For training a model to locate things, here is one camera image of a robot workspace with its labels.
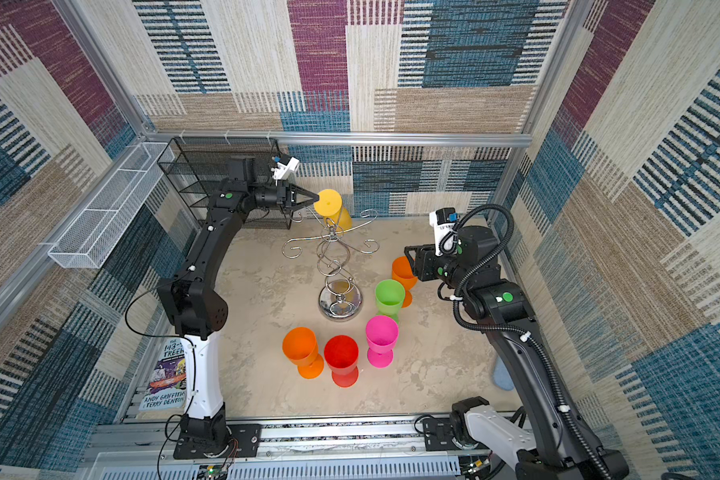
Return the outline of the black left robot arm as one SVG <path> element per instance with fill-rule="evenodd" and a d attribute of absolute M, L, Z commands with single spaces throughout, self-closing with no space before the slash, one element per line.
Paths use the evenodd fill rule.
<path fill-rule="evenodd" d="M 158 296 L 184 358 L 187 400 L 179 420 L 176 459 L 218 457 L 232 448 L 219 373 L 219 339 L 229 313 L 215 290 L 227 250 L 256 209 L 276 209 L 290 218 L 319 196 L 294 184 L 300 161 L 274 159 L 271 174 L 256 175 L 252 157 L 234 157 L 227 176 L 209 203 L 201 232 L 174 276 L 158 287 Z"/>

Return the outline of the red wine glass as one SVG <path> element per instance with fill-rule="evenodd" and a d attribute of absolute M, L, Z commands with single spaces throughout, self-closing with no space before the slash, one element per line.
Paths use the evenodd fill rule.
<path fill-rule="evenodd" d="M 349 388 L 356 383 L 359 377 L 357 367 L 359 348 L 352 337 L 347 335 L 332 337 L 324 346 L 323 357 L 336 385 Z"/>

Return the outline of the pink wine glass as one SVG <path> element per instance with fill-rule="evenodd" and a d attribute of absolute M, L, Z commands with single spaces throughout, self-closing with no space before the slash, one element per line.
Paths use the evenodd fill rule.
<path fill-rule="evenodd" d="M 365 335 L 369 363 L 379 369 L 388 367 L 394 360 L 394 348 L 399 338 L 397 322 L 388 316 L 375 316 L 367 322 Z"/>

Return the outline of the orange wine glass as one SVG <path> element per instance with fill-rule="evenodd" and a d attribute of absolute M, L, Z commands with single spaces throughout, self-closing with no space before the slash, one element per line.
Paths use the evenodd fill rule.
<path fill-rule="evenodd" d="M 393 261 L 391 277 L 393 280 L 398 281 L 404 287 L 405 298 L 402 307 L 409 307 L 413 302 L 411 290 L 418 282 L 418 279 L 413 274 L 410 263 L 405 256 L 398 257 Z"/>
<path fill-rule="evenodd" d="M 282 341 L 282 351 L 293 363 L 301 377 L 315 379 L 324 369 L 324 360 L 319 353 L 315 333 L 306 327 L 297 327 L 289 331 Z"/>

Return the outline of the yellow wine glass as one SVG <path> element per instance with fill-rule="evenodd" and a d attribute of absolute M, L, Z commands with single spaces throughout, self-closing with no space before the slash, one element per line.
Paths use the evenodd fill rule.
<path fill-rule="evenodd" d="M 335 226 L 341 231 L 347 231 L 353 226 L 351 215 L 344 205 L 343 198 L 336 190 L 321 190 L 314 209 L 324 219 L 326 225 Z"/>

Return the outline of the green wine glass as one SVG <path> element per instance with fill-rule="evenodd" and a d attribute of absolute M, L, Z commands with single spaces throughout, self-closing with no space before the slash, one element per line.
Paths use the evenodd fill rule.
<path fill-rule="evenodd" d="M 404 286 L 393 279 L 379 282 L 375 288 L 376 306 L 379 315 L 398 321 L 398 315 L 406 298 Z"/>

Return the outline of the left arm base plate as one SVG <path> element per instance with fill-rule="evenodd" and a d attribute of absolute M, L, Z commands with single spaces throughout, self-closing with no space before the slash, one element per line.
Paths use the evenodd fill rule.
<path fill-rule="evenodd" d="M 182 433 L 172 457 L 175 460 L 253 458 L 257 455 L 262 425 L 228 424 L 225 433 L 209 438 Z"/>

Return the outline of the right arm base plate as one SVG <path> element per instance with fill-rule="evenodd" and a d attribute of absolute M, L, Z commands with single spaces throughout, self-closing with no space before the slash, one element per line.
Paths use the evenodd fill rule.
<path fill-rule="evenodd" d="M 489 452 L 491 448 L 482 443 L 460 443 L 448 417 L 423 414 L 413 421 L 414 430 L 422 437 L 427 452 L 465 451 Z"/>

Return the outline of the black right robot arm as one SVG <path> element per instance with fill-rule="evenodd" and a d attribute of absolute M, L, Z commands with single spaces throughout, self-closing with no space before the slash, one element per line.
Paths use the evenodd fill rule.
<path fill-rule="evenodd" d="M 473 397 L 451 410 L 462 447 L 488 447 L 519 479 L 623 479 L 624 455 L 606 448 L 575 405 L 541 339 L 540 326 L 521 287 L 505 280 L 496 260 L 511 238 L 478 225 L 439 225 L 433 244 L 404 249 L 414 275 L 451 289 L 457 324 L 486 336 L 506 366 L 533 437 Z"/>

